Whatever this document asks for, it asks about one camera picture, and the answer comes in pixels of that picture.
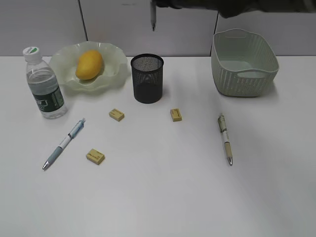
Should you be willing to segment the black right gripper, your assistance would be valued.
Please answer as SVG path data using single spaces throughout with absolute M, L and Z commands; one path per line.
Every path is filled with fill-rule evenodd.
M 256 0 L 156 0 L 157 7 L 215 10 L 224 18 L 259 9 Z

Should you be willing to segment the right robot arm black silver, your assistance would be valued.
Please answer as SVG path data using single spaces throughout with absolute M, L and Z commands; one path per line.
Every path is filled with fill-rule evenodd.
M 315 0 L 154 0 L 157 7 L 174 9 L 215 10 L 231 18 L 242 13 L 262 11 L 270 13 L 315 13 Z

